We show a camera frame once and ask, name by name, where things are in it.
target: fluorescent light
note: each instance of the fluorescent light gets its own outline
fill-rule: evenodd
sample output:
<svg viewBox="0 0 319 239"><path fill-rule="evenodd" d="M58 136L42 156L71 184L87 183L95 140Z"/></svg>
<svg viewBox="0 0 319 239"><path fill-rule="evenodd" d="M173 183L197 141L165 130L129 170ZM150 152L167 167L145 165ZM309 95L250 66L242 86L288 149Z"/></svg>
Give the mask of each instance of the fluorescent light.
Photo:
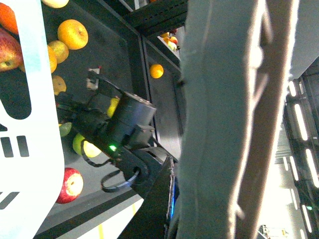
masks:
<svg viewBox="0 0 319 239"><path fill-rule="evenodd" d="M283 157L284 160L284 165L285 165L285 170L288 171L288 163L286 157Z"/></svg>
<svg viewBox="0 0 319 239"><path fill-rule="evenodd" d="M301 239L306 239L304 230L300 229Z"/></svg>
<svg viewBox="0 0 319 239"><path fill-rule="evenodd" d="M303 114L301 112L301 108L300 108L299 104L295 104L295 111L296 111L296 116L297 116L297 121L298 121L298 124L299 124L301 137L303 138L303 140L307 140L308 139L308 134L307 134L307 131L306 131L304 117L303 117Z"/></svg>
<svg viewBox="0 0 319 239"><path fill-rule="evenodd" d="M290 91L290 94L291 96L296 96L296 88L295 88L295 85L294 85L294 82L290 81L289 82L289 91Z"/></svg>
<svg viewBox="0 0 319 239"><path fill-rule="evenodd" d="M307 224L308 231L310 233L312 233L313 230L311 229L311 225L310 225L310 221L309 221L309 217L308 217L306 206L302 205L302 208L303 208L304 216L305 216L305 219L306 219L306 224Z"/></svg>
<svg viewBox="0 0 319 239"><path fill-rule="evenodd" d="M294 157L292 157L292 156L290 156L290 163L291 163L291 168L293 169L294 178L296 181L298 181L299 177L298 177L298 173L297 173L297 168L295 165Z"/></svg>
<svg viewBox="0 0 319 239"><path fill-rule="evenodd" d="M310 149L306 149L306 155L307 155L307 163L310 169L311 176L313 178L314 185L316 188L319 188L318 175L315 168L314 158L313 158L313 155L311 154Z"/></svg>
<svg viewBox="0 0 319 239"><path fill-rule="evenodd" d="M295 192L293 189L290 189L291 190L291 195L293 197L293 201L294 201L294 205L295 205L295 209L298 210L298 205L297 205L297 201L296 201L296 196L295 196Z"/></svg>

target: green led light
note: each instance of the green led light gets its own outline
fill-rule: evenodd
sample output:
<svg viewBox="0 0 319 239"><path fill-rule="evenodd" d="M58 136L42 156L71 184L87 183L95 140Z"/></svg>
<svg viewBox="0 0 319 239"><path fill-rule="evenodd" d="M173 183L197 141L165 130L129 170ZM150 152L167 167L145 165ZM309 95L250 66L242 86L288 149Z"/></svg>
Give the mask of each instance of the green led light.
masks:
<svg viewBox="0 0 319 239"><path fill-rule="evenodd" d="M109 146L110 150L112 150L113 152L115 152L117 150L115 145L110 145Z"/></svg>

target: blue light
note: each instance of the blue light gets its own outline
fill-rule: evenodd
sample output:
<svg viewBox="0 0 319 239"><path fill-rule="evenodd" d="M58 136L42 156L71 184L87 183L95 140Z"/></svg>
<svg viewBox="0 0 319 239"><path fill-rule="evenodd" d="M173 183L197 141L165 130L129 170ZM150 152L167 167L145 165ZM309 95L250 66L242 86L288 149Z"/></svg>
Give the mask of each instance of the blue light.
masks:
<svg viewBox="0 0 319 239"><path fill-rule="evenodd" d="M172 217L174 215L174 206L175 206L175 183L173 184L173 196L171 198L170 219L172 219Z"/></svg>

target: black cable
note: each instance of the black cable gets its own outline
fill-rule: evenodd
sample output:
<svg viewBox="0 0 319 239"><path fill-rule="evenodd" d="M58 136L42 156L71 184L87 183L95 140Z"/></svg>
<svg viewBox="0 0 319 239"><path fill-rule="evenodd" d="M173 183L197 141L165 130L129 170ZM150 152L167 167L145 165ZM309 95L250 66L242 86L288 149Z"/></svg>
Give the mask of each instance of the black cable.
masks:
<svg viewBox="0 0 319 239"><path fill-rule="evenodd" d="M140 171L140 169L137 169L136 172L134 173L134 175L128 181L125 181L123 183L116 184L116 185L113 185L113 186L110 186L110 187L105 187L104 186L104 183L107 180L109 180L109 179L113 178L114 176L118 175L120 172L121 172L120 170L116 170L116 171L114 171L112 173L109 173L109 174L105 175L101 179L101 187L102 187L102 190L104 192L106 192L106 193L114 193L114 192L120 191L121 189L131 187L141 171Z"/></svg>
<svg viewBox="0 0 319 239"><path fill-rule="evenodd" d="M124 91L120 89L120 87L118 87L117 85L113 84L112 82L110 82L108 79L102 77L102 76L97 76L97 79L105 81L106 83L108 83L109 85L113 86L115 89L117 89L121 94L124 94Z"/></svg>
<svg viewBox="0 0 319 239"><path fill-rule="evenodd" d="M93 167L95 167L95 168L99 168L99 167L104 166L104 165L107 164L107 163L112 163L112 160L111 160L110 158L107 159L107 160L106 160L105 162L103 162L103 163L95 163L95 162L91 161L91 160L88 158L88 156L86 155L85 151L84 151L84 141L85 141L85 139L81 141L81 153L82 153L83 159L84 159L88 164L90 164L91 166L93 166Z"/></svg>

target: red apple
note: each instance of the red apple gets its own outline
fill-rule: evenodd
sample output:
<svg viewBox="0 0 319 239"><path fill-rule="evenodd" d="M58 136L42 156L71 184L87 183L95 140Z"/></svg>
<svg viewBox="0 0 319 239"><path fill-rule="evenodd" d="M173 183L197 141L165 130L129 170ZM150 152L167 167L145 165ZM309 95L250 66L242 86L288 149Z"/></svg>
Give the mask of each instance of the red apple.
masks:
<svg viewBox="0 0 319 239"><path fill-rule="evenodd" d="M22 63L20 44L0 28L0 72L17 68Z"/></svg>
<svg viewBox="0 0 319 239"><path fill-rule="evenodd" d="M176 45L178 44L178 40L176 37L172 36L170 39L169 39L170 42L172 43L175 43Z"/></svg>
<svg viewBox="0 0 319 239"><path fill-rule="evenodd" d="M174 29L174 30L171 30L171 31L169 31L169 32L170 32L171 34L176 34L177 31L178 31L178 29Z"/></svg>
<svg viewBox="0 0 319 239"><path fill-rule="evenodd" d="M74 168L65 168L63 185L58 199L59 204L66 204L77 199L83 189L83 178Z"/></svg>

